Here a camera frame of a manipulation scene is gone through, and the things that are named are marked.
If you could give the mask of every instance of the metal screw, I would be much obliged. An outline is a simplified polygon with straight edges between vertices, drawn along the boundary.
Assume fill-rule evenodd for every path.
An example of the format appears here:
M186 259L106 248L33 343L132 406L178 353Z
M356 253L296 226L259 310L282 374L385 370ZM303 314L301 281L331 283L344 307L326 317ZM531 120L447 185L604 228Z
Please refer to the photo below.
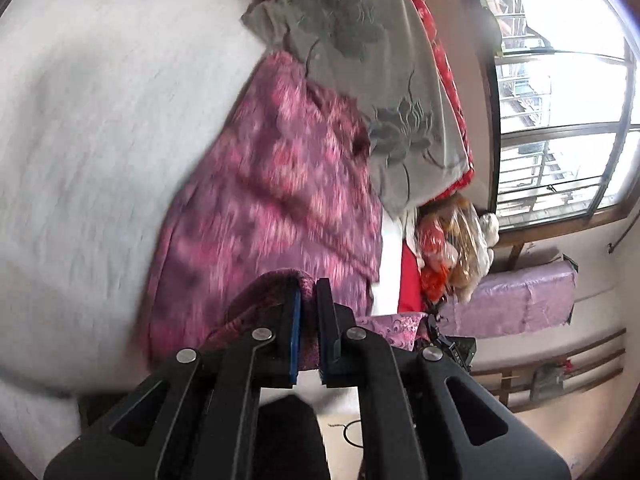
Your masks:
M360 341L361 339L366 338L367 331L359 326L352 326L347 330L347 337L349 339L353 339L354 341Z
M267 341L267 339L271 339L273 336L273 332L268 328L256 328L253 332L251 332L251 337L253 337L256 341Z
M175 358L178 359L179 363L186 364L195 361L197 356L198 354L196 354L195 350L183 348L175 355Z
M422 357L427 359L427 361L439 361L442 359L442 350L437 346L427 346L427 348L422 350Z

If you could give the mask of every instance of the gray blanket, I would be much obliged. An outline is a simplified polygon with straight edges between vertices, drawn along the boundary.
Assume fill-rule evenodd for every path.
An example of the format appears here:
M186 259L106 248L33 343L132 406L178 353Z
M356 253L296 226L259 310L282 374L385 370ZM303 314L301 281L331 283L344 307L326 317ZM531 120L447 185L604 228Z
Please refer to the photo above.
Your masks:
M372 143L371 180L397 216L468 170L451 104L411 0L268 0L243 17L308 76L357 99Z

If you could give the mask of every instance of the purple wrapped package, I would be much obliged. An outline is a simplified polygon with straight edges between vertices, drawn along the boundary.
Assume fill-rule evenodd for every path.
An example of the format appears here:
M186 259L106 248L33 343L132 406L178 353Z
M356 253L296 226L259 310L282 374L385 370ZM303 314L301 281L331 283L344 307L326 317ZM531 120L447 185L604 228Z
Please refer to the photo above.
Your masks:
M444 335L478 339L536 332L567 322L574 291L575 271L566 261L489 274L469 303L449 300L438 326Z

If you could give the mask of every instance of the triangular cutout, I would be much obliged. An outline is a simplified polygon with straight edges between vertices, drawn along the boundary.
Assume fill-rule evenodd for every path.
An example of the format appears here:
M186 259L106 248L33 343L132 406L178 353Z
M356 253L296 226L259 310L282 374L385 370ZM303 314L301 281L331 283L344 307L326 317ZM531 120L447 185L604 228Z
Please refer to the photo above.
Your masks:
M168 392L169 383L167 381L156 384L111 427L111 434L134 446L144 446L158 419L158 414Z
M482 446L507 433L508 426L482 399L479 399L458 378L449 378L447 388L456 405L471 444Z

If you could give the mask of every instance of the window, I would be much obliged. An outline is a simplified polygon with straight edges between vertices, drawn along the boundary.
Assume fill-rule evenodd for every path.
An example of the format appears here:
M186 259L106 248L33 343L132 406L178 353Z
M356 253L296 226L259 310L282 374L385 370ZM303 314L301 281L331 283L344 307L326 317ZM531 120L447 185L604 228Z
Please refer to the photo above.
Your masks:
M502 34L501 229L624 200L640 158L640 72L617 16L605 0L480 1Z

